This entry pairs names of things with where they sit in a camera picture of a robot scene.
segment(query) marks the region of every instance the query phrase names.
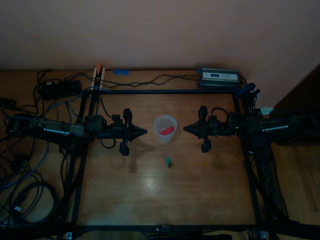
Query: cord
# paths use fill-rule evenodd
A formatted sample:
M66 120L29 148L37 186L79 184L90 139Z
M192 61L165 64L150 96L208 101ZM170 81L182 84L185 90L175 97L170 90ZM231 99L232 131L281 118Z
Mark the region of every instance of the cord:
M16 141L15 143L13 143L12 145L8 146L5 150L3 150L2 152L0 152L0 156L2 154L4 154L6 151L10 150L12 147L14 147L15 145L17 145L18 143L20 143L25 137L21 137L18 141Z
M243 76L241 76L241 75L239 74L239 77L242 78L242 80L244 81L245 85L248 85L247 80L246 80Z
M8 171L7 171L7 169L6 169L4 166L2 166L2 165L0 165L0 169L2 169L2 170L4 171L4 177L2 177L1 179L5 179L5 178L7 177L7 175L8 175Z
M89 75L86 74L82 74L83 77L85 77L86 79L94 82L96 80L95 77L91 77ZM157 83L155 82L157 79L162 78L162 77L169 77L167 80L161 82L161 83ZM171 74L161 74L157 77L155 77L154 79L152 79L151 81L146 81L146 82L131 82L131 83L118 83L118 82L114 82L114 81L107 81L107 80L100 80L101 82L104 83L109 83L109 84L113 84L113 85L106 85L106 84L102 84L104 86L106 86L107 88L114 88L117 86L129 86L129 87L139 87L141 85L148 85L148 84L154 84L157 86L161 86L166 84L167 82L171 81L172 79L178 78L178 79L183 79L183 80L189 80L189 81L195 81L197 82L198 79L192 78L192 77L199 77L198 75L171 75Z
M109 113L107 112L106 108L105 108L105 105L104 105L104 102L102 101L102 99L100 98L100 102L101 102L101 105L102 105L102 108L103 108L103 111L104 113L112 119L112 116L109 115Z
M11 191L9 197L6 199L5 203L1 206L0 215L1 215L1 213L3 212L3 210L5 210L6 212L8 212L8 214L9 214L5 219L0 220L0 224L1 224L2 226L7 226L7 227L8 227L8 226L10 225L11 212L10 212L8 209L6 209L6 205L11 202L12 197L13 197L15 191L17 190L19 184L22 182L22 180L23 180L23 178L24 178L24 172L27 171L28 168L30 169L30 166L26 166L21 173L18 173L18 174L20 174L20 177L19 177L19 179L18 179L19 182L15 185L15 187L14 187L14 189Z
M43 161L45 160L45 158L46 158L46 156L47 156L47 154L48 154L48 151L49 151L49 142L47 141L47 142L46 142L46 150L45 150L45 153L44 153L42 159L41 159L40 162L34 167L34 169L33 169L30 173L28 173L23 179L27 179L28 177L30 177L30 176L37 170L37 168L38 168L38 167L43 163ZM18 183L18 182L19 182L19 180L16 180L16 181L14 181L14 182L8 183L7 185L5 185L5 186L2 187L2 190L7 189L7 188L15 185L15 184Z
M56 208L59 204L58 194L57 194L55 188L51 184L43 182L42 176L41 176L41 180L42 180L42 182L36 182L36 183L32 183L32 184L28 185L26 188L24 188L22 191L20 191L20 193L17 195L17 197L13 201L13 203L11 205L11 211L13 213L15 213L15 214L12 214L15 224L18 224L20 226L26 226L26 227L36 226L41 223L44 223L56 211ZM28 207L28 209L24 213L21 213L20 211L15 210L16 206L21 205L21 203L26 199L27 193L29 193L29 191L31 191L33 188L37 188L38 191L36 193L36 197L34 198L31 205ZM43 219L41 219L37 222L29 223L26 221L26 217L39 202L44 188L48 189L51 196L52 196L52 199L53 199L52 209L51 209L50 213L46 217L44 217Z
M243 236L242 232L240 232L240 236L241 236L241 238L242 238L243 240L247 240L247 239L245 238L245 236Z
M102 142L102 138L100 138L100 143L101 143L101 145L102 145L104 148L106 148L106 149L113 149L113 148L115 147L115 145L116 145L116 139L112 138L112 140L113 140L113 145L112 145L112 146L106 146L106 145L104 145L104 143Z
M69 124L72 123L72 117L71 117L71 113L70 113L70 109L69 109L69 103L67 101L64 102L66 110L68 111L68 116L69 116Z
M98 110L99 110L99 101L98 101L98 105L96 106L96 110L95 110L95 116L96 117L94 117L94 118L92 118L91 120L83 120L82 118L80 118L77 114L76 114L76 112L75 112L75 110L70 106L70 104L67 102L67 101L65 101L65 105L66 105L66 107L67 107L67 109L69 110L69 109L71 109L71 112L73 113L73 115L75 115L75 117L76 117L76 119L78 119L80 122L85 122L85 123L90 123L90 122L94 122L97 118L97 116L98 116Z
M222 108L222 107L214 107L214 108L212 108L212 110L211 110L211 115L212 115L212 116L214 115L214 111L215 111L215 110L220 110L220 111L222 111L222 112L224 112L225 114L228 115L228 112L227 112L224 108Z
M49 70L42 70L42 71L39 71L37 73L36 85L33 88L33 101L34 101L34 104L25 104L25 105L22 105L22 106L18 107L17 106L17 102L15 100L11 100L11 99L7 99L7 98L4 98L4 97L1 97L0 98L0 107L5 108L5 109L10 109L12 111L21 111L21 112L37 115L39 113L38 102L39 102L39 100L41 98L41 95L39 94L40 93L40 86L41 86L40 82L41 82L42 78L46 75L46 73L50 72L50 71L52 71L52 70L50 70L50 69ZM51 80L42 81L42 83L49 82L49 81L52 81L52 80L61 81L60 79L53 78ZM44 102L43 98L41 98L41 99L42 99L42 114L44 114L45 102ZM35 112L29 111L29 110L25 110L24 108L26 108L26 107L35 108Z
M62 181L63 192L65 192L67 190L66 182L67 182L67 173L68 173L69 162L68 162L68 159L67 159L67 155L64 154L63 152L62 152L62 155L63 155L63 159L62 159L61 165L60 165L60 176L61 176L61 181ZM64 177L63 167L64 167L65 161L66 161L66 167L65 167L65 177Z

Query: clear plastic cup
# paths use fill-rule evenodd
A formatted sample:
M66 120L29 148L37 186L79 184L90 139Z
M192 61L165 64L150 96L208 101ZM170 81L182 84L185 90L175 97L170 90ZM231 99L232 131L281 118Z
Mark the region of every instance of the clear plastic cup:
M169 127L173 127L174 131L171 132L168 135L161 135L159 134L163 130L166 130ZM155 131L156 135L158 136L158 139L162 143L168 143L172 140L174 137L174 134L178 128L178 123L176 119L173 116L170 115L162 115L158 116L154 122L153 122L153 130Z

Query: wire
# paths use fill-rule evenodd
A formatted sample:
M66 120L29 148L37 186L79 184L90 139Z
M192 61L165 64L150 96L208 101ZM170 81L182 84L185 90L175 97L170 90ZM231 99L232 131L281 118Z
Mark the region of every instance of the wire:
M1 143L2 141L4 141L4 140L8 140L8 138L9 138L9 136L5 136L5 137L1 138L1 139L0 139L0 143Z
M79 74L74 74L74 77L70 78L70 80L75 80L77 77L84 77L87 80L90 80L92 82L95 82L97 80L97 78L89 76L87 74L84 73L79 73ZM165 80L164 82L161 83L157 83L155 82L157 79L162 78L162 77L169 77L169 79ZM102 79L98 79L101 82L104 83L109 83L109 84L113 84L113 85L106 85L104 83L102 83L103 86L106 86L107 88L114 88L117 86L129 86L129 87L139 87L141 85L148 85L148 84L154 84L154 85L163 85L167 82L169 82L170 80L174 79L174 78L178 78L178 79L184 79L184 80L190 80L190 81L198 81L198 75L171 75L171 74L161 74L157 77L155 77L154 79L152 79L151 81L146 81L146 82L131 82L131 83L119 83L119 82L115 82L115 81L107 81L107 80L102 80Z
M6 209L5 207L6 207L6 205L7 205L8 203L11 202L12 197L13 197L15 191L17 190L19 184L20 184L20 183L22 182L22 180L23 180L24 172L26 171L27 168L30 169L30 166L26 166L21 173L18 173L18 174L20 174L19 182L15 185L15 187L14 187L14 189L11 191L9 197L6 199L5 203L1 206L0 215L1 215L1 213L2 213L3 210L7 211L7 209ZM0 220L0 223L1 223L1 225L3 225L3 226L7 225L7 227L8 227L9 224L10 224L11 212L10 212L10 211L7 211L7 212L9 213L9 215L8 215L5 219Z
M101 102L101 105L102 105L102 108L103 108L103 111L104 113L112 119L112 116L109 115L109 113L107 112L106 108L105 108L105 105L104 105L104 102L102 101L102 99L100 98L100 102Z
M56 121L59 121L59 109L56 105L56 100L53 100L53 104L55 105L55 109L56 109Z
M243 240L247 240L247 239L245 238L245 236L242 235L242 232L240 232L240 236L241 236L241 238L242 238Z
M222 112L224 112L225 114L228 115L228 112L227 112L224 108L222 108L222 107L214 107L214 108L212 108L212 110L211 110L211 115L212 115L212 116L214 115L214 111L215 111L215 110L220 110L220 111L222 111Z
M69 109L69 108L71 109L71 112L73 113L73 115L75 115L76 119L78 119L80 122L85 122L85 123L94 122L97 119L98 111L99 111L99 104L100 104L100 101L98 100L98 104L96 106L95 115L94 115L95 117L93 117L91 120L83 120L81 117L79 117L76 114L75 110L70 106L69 102L65 101L65 105L66 105L67 109Z
M106 145L104 145L104 143L102 142L102 138L100 137L100 143L101 143L101 145L102 145L104 148L106 148L106 149L113 149L113 148L115 147L115 145L116 145L116 139L115 139L115 138L112 138L112 140L113 140L113 145L112 145L112 146L106 146Z
M71 117L71 113L70 113L70 109L69 109L69 103L68 103L67 101L65 101L64 104L65 104L66 110L68 111L69 124L71 124L71 123L72 123L72 117Z
M8 158L6 158L6 157L2 156L2 155L0 155L0 158L2 158L2 159L4 159L4 160L6 160L8 163L12 163L12 160L10 160L10 159L8 159Z
M239 74L239 77L242 78L242 80L244 81L245 85L248 85L247 80L246 80L243 76L241 76L241 75Z
M48 154L48 151L49 151L49 142L47 141L47 142L46 142L46 150L45 150L45 153L44 153L42 159L41 159L40 162L34 167L34 169L33 169L30 173L28 173L23 179L27 179L28 177L30 177L30 176L37 170L37 168L38 168L38 167L43 163L43 161L45 160L45 158L46 158L46 156L47 156L47 154ZM19 183L19 182L20 182L19 180L16 180L16 181L14 181L14 182L11 182L11 183L3 186L3 187L2 187L2 190L7 189L7 188L15 185L16 183Z
M2 165L0 165L0 169L2 169L2 170L4 171L4 177L2 177L1 179L5 179L6 176L8 175L8 171L7 171L7 169L6 169L4 166L2 166Z
M12 145L8 146L5 150L3 150L2 152L0 152L0 155L4 154L6 151L10 150L12 147L14 147L15 145L17 145L18 143L20 143L25 137L21 137L18 141L16 141L15 143L13 143Z
M110 93L111 90L108 90L108 89L104 89L104 88L100 88L98 86L89 86L89 87L86 87L84 90L82 90L82 92L79 94L79 96L76 96L75 98L67 101L68 103L72 103L73 101L77 100L78 98L80 98L80 96L86 91L86 90L90 90L90 89L97 89L97 90L101 90L101 91L104 91L104 92L108 92ZM51 109L53 109L54 107L56 106L60 106L60 105L63 105L65 104L65 102L58 102L56 103L55 105L51 105L48 107L48 110L47 111L50 111Z
M25 104L25 105L22 105L22 106L18 107L17 106L17 102L15 100L11 100L11 99L7 99L7 98L4 98L4 97L1 97L0 98L0 107L3 107L5 109L10 109L12 111L21 111L21 112L37 115L39 113L38 102L39 102L39 100L41 98L42 99L42 114L43 114L44 113L45 102L44 102L44 99L40 95L40 86L41 86L40 82L41 82L42 78L46 75L46 73L50 72L50 71L52 71L52 70L50 70L50 69L49 70L42 70L42 71L39 71L37 73L36 85L33 88L33 101L34 101L34 104ZM53 78L53 79L42 81L42 83L49 82L49 81L52 81L52 80L61 81L60 79ZM35 112L29 111L29 110L25 110L24 108L26 108L26 107L35 108Z
M67 190L67 188L66 188L66 180L67 180L67 172L68 172L68 164L69 164L69 162L68 162L68 159L67 159L67 155L65 155L63 152L62 152L62 155L63 155L63 159L62 159L61 165L60 165L60 176L61 176L63 191L66 192L66 190ZM64 167L65 160L66 160L66 167L65 167L65 177L64 177L63 167Z
M59 197L57 195L57 192L56 192L55 188L51 184L46 183L46 182L43 181L43 178L42 178L41 175L40 175L40 177L41 177L41 182L39 182L36 179L35 183L31 183L26 188L24 188L22 191L20 191L20 193L17 195L17 197L13 201L13 203L11 205L11 211L13 213L15 213L12 216L15 224L20 225L20 226L26 226L26 227L39 225L41 223L44 223L55 212L55 210L56 210L56 208L57 208L57 206L59 204ZM25 200L25 196L27 195L27 193L29 193L33 188L37 188L37 193L35 195L35 198L33 199L33 202L27 208L27 210L25 210L23 213L20 213L19 211L15 210L15 207L22 204L22 202ZM27 222L25 220L25 218L34 209L34 207L39 202L39 200L40 200L40 198L42 196L44 188L48 189L50 194L51 194L51 196L52 196L52 199L53 199L52 209L51 209L50 213L46 217L41 219L40 221L29 223L29 222Z

